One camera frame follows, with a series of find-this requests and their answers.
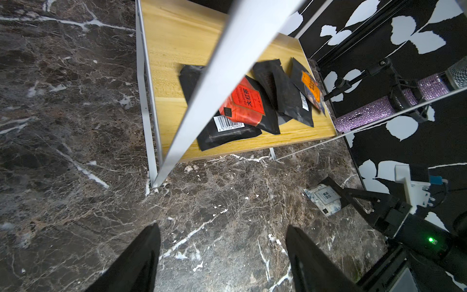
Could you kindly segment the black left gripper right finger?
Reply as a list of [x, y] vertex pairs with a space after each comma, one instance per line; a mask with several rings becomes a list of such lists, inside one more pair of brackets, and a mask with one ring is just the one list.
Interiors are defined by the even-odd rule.
[[297, 292], [361, 291], [300, 228], [288, 226], [286, 246]]

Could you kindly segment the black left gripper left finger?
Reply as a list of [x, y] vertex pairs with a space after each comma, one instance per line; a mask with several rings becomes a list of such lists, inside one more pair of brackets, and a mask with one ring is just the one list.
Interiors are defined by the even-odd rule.
[[152, 292], [161, 248], [161, 232], [145, 227], [117, 260], [86, 290], [88, 292]]

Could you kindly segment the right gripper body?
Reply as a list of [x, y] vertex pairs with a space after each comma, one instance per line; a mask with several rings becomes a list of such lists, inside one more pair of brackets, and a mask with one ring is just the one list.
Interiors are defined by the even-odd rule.
[[[369, 226], [389, 238], [396, 237], [412, 207], [390, 194], [341, 188], [329, 176], [321, 184], [330, 187], [344, 200], [344, 206], [351, 204]], [[372, 203], [373, 211], [367, 213], [357, 199]]]

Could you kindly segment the black barcode tea bag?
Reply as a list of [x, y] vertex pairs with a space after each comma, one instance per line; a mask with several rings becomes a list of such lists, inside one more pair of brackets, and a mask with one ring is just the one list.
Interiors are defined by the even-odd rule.
[[304, 194], [326, 217], [334, 215], [343, 207], [341, 196], [331, 186], [319, 184], [313, 189], [304, 189]]

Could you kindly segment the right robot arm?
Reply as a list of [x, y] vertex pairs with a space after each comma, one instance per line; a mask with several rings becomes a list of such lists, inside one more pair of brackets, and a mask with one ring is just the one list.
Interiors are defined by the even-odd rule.
[[390, 250], [358, 283], [353, 283], [299, 228], [288, 226], [286, 244], [295, 290], [298, 292], [387, 292], [395, 287], [412, 251], [453, 275], [467, 279], [467, 215], [455, 222], [457, 235], [410, 214], [410, 204], [389, 194], [340, 188], [331, 178], [326, 188], [337, 191], [362, 218], [398, 246]]

